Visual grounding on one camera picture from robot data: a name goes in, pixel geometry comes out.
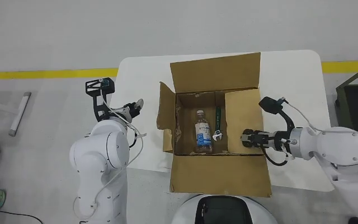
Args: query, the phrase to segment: black cable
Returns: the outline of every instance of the black cable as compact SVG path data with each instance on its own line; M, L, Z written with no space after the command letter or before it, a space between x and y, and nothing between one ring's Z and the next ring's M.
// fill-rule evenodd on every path
M265 157L267 158L267 160L269 160L272 164L274 164L275 166L284 166L287 163L287 160L283 161L282 163L278 164L277 162L275 162L274 160L272 160L271 158L269 158L268 154L266 153L265 148L263 147L263 145L260 145L260 148L263 152L263 154L265 155Z
M6 213L6 214L14 214L15 216L29 216L31 218L36 219L37 221L39 221L41 224L44 224L39 218L35 217L35 216L31 216L29 214L18 214L18 213L12 213L12 212L4 212L4 211L0 211L1 213Z
M134 132L134 142L133 142L133 144L131 144L131 145L129 146L129 148L132 148L132 147L135 145L135 143L136 143L136 137L137 137L137 136L138 136L137 133Z

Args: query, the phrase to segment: box flap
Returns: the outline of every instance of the box flap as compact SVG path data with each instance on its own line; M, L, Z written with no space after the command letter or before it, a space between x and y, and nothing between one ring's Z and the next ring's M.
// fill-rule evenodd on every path
M161 82L159 93L159 110L157 116L157 128L163 132L163 151L172 152L174 148L175 130L175 93Z
M264 156L175 156L171 192L270 197Z
M258 87L261 53L171 63L176 93Z
M245 129L263 130L260 91L243 90L225 94L228 150L230 153L262 154L259 148L246 148L241 140Z

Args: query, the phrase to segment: yellow floor line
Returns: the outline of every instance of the yellow floor line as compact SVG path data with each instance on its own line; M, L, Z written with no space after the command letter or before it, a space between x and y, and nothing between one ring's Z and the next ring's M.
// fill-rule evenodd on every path
M358 73L358 61L322 62L323 73ZM92 78L116 77L117 68L96 68L59 71L0 72L0 79L13 78Z
M358 61L322 62L323 73L357 73Z
M0 72L0 79L116 77L117 73L118 73L118 68L96 68L96 69L31 71L31 72Z

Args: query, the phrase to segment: cardboard box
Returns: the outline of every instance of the cardboard box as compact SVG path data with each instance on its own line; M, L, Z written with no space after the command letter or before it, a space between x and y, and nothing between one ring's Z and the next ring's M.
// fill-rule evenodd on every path
M245 148L240 140L244 129L263 129L258 105L260 53L177 62L170 67L175 93L160 83L157 127L164 130L163 150L174 153L171 192L270 197L262 151ZM217 106L222 109L223 139L212 140L212 154L197 154L196 111L204 111L213 135Z

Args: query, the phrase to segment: green wrench handle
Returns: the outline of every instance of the green wrench handle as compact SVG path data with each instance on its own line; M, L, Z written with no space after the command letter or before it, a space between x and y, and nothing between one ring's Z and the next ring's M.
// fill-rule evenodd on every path
M222 119L222 109L220 106L216 107L216 122L215 122L215 130L220 130L220 121Z

